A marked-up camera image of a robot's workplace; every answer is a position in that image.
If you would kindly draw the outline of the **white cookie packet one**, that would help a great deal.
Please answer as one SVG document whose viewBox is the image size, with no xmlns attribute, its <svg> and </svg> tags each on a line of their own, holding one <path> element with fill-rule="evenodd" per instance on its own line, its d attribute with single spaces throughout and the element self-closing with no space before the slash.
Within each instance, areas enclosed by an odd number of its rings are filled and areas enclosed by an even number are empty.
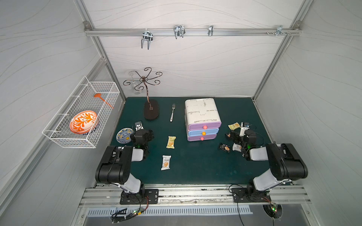
<svg viewBox="0 0 362 226">
<path fill-rule="evenodd" d="M 170 169 L 170 160 L 171 160 L 170 155 L 163 155 L 163 161 L 162 161 L 162 167 L 161 167 L 162 171 Z"/>
</svg>

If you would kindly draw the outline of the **white drawer cabinet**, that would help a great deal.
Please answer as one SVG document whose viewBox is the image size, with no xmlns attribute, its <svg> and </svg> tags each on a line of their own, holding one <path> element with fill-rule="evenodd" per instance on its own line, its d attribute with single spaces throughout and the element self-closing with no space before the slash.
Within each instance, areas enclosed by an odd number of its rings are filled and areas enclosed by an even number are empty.
<svg viewBox="0 0 362 226">
<path fill-rule="evenodd" d="M 185 101 L 185 116 L 189 130 L 219 128 L 222 124 L 213 98 L 188 99 Z"/>
</svg>

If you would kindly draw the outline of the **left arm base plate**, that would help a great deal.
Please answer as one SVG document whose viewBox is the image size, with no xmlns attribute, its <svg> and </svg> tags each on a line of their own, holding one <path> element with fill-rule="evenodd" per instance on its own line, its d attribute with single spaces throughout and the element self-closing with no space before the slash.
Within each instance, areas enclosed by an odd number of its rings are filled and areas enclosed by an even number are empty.
<svg viewBox="0 0 362 226">
<path fill-rule="evenodd" d="M 137 194 L 122 192 L 120 205 L 158 204 L 159 190 L 145 189 Z"/>
</svg>

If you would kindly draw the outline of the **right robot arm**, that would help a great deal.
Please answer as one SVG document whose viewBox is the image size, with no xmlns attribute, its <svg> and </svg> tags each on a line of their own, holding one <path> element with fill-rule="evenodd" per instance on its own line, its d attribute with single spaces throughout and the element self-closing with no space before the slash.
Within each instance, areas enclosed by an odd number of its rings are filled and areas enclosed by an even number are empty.
<svg viewBox="0 0 362 226">
<path fill-rule="evenodd" d="M 289 183 L 308 176 L 308 169 L 297 150 L 291 143 L 256 144 L 256 132 L 247 130 L 243 136 L 234 131 L 225 134 L 233 141 L 230 148 L 239 152 L 247 161 L 268 162 L 269 169 L 254 177 L 247 185 L 246 194 L 258 194 L 269 191 L 281 184 Z"/>
</svg>

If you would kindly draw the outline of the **white cookie packet two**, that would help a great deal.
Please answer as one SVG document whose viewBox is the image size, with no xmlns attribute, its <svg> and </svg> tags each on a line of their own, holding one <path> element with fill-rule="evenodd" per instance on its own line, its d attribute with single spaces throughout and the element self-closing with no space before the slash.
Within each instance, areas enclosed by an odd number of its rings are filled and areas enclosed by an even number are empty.
<svg viewBox="0 0 362 226">
<path fill-rule="evenodd" d="M 232 146 L 232 150 L 241 153 L 243 148 L 242 148 L 241 145 L 234 143 L 233 146 Z"/>
</svg>

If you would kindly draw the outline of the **gold cookie packet two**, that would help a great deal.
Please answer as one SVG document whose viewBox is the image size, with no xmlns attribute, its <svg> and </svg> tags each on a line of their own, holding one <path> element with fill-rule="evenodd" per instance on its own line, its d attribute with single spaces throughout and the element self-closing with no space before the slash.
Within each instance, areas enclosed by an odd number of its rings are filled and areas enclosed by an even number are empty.
<svg viewBox="0 0 362 226">
<path fill-rule="evenodd" d="M 229 129 L 230 129 L 231 131 L 234 131 L 234 130 L 236 130 L 236 129 L 241 128 L 241 126 L 240 126 L 240 124 L 239 124 L 238 122 L 233 123 L 233 124 L 230 124 L 230 125 L 228 125 L 228 127 L 229 127 Z"/>
</svg>

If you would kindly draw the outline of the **black cookie packet two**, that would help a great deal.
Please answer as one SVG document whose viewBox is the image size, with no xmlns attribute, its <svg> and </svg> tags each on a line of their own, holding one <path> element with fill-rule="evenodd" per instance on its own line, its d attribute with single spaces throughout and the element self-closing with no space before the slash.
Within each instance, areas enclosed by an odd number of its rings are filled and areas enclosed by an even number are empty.
<svg viewBox="0 0 362 226">
<path fill-rule="evenodd" d="M 227 152 L 227 153 L 229 153 L 229 152 L 231 151 L 231 147 L 230 147 L 230 146 L 228 146 L 228 145 L 226 145 L 226 144 L 222 144 L 222 143 L 220 143 L 218 149 L 220 149 L 220 150 L 222 150 L 222 151 L 224 151 L 224 152 Z"/>
</svg>

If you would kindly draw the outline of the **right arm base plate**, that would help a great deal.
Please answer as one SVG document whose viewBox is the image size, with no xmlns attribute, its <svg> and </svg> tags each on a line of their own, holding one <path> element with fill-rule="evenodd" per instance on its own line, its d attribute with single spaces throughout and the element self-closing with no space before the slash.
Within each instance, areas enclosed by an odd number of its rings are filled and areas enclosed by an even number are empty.
<svg viewBox="0 0 362 226">
<path fill-rule="evenodd" d="M 272 200 L 269 192 L 248 191 L 243 187 L 230 188 L 234 203 L 270 203 Z"/>
</svg>

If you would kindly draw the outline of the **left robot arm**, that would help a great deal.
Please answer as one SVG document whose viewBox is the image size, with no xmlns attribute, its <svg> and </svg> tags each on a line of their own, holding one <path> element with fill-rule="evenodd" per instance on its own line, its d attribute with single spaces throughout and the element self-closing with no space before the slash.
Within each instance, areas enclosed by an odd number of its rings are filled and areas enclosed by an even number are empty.
<svg viewBox="0 0 362 226">
<path fill-rule="evenodd" d="M 144 196 L 144 184 L 131 174 L 131 164 L 146 159 L 148 143 L 153 139 L 152 130 L 140 129 L 131 135 L 133 146 L 108 146 L 96 169 L 96 182 L 115 185 L 126 194 Z"/>
</svg>

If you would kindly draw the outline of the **gold cookie packet one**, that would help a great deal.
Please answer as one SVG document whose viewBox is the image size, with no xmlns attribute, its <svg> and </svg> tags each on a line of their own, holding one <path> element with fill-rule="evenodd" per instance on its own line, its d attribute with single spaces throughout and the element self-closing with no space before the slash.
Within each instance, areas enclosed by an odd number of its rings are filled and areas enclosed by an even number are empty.
<svg viewBox="0 0 362 226">
<path fill-rule="evenodd" d="M 175 136 L 169 136 L 166 147 L 168 149 L 175 149 L 175 146 L 174 146 L 175 140 L 176 140 Z"/>
</svg>

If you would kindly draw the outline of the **blue drawer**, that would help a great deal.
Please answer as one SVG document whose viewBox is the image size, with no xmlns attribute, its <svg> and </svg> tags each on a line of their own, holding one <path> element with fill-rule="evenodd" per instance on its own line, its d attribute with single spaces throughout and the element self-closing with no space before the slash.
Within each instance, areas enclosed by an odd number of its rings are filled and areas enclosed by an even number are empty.
<svg viewBox="0 0 362 226">
<path fill-rule="evenodd" d="M 215 129 L 206 129 L 206 130 L 187 130 L 189 137 L 195 137 L 195 136 L 205 136 L 205 135 L 214 135 L 219 132 L 219 128 Z"/>
</svg>

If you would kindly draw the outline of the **purple drawer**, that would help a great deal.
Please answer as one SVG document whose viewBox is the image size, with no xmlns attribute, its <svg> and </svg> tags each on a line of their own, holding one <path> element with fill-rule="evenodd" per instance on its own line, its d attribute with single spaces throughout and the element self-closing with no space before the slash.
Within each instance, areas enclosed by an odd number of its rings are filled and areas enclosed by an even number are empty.
<svg viewBox="0 0 362 226">
<path fill-rule="evenodd" d="M 221 124 L 222 123 L 220 121 L 190 123 L 190 124 L 187 124 L 187 129 L 189 131 L 217 129 L 221 126 Z"/>
<path fill-rule="evenodd" d="M 192 141 L 204 141 L 204 140 L 212 140 L 217 137 L 217 134 L 209 134 L 209 135 L 200 135 L 200 136 L 187 136 L 187 140 L 189 142 Z"/>
</svg>

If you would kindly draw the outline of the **black cookie packet one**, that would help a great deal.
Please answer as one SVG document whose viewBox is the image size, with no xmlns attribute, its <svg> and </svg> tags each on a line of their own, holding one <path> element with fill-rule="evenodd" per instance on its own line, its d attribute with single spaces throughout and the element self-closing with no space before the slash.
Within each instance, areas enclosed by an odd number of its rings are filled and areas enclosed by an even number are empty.
<svg viewBox="0 0 362 226">
<path fill-rule="evenodd" d="M 232 140 L 232 137 L 231 137 L 231 134 L 230 134 L 230 133 L 225 134 L 225 136 L 226 136 L 226 138 L 227 138 L 228 140 Z"/>
</svg>

